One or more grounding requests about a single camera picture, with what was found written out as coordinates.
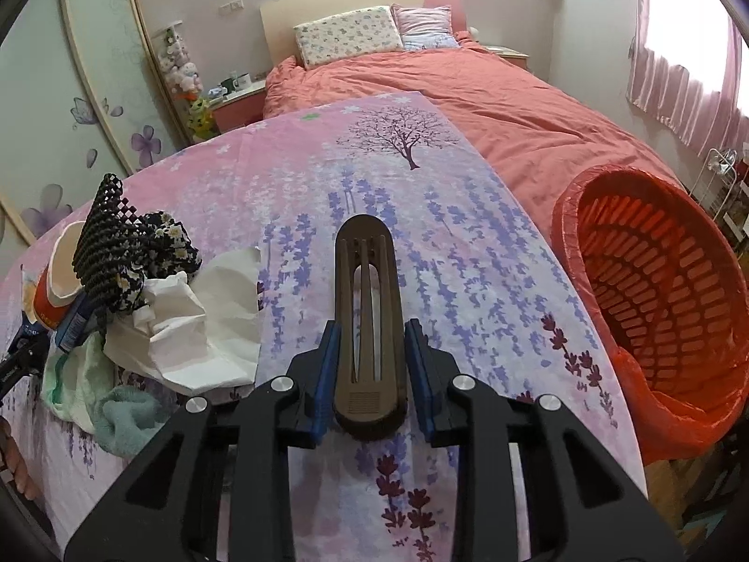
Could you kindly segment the person's hand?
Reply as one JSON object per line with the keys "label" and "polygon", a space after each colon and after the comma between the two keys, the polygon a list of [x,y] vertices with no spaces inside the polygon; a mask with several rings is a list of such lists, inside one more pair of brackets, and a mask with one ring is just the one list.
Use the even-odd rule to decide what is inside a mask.
{"label": "person's hand", "polygon": [[18,444],[16,444],[11,433],[11,426],[5,419],[1,419],[1,433],[5,436],[5,448],[1,452],[1,463],[7,467],[7,470],[13,475],[16,484],[16,490],[23,495],[25,499],[33,501],[39,496],[39,488],[29,476],[28,466],[25,463]]}

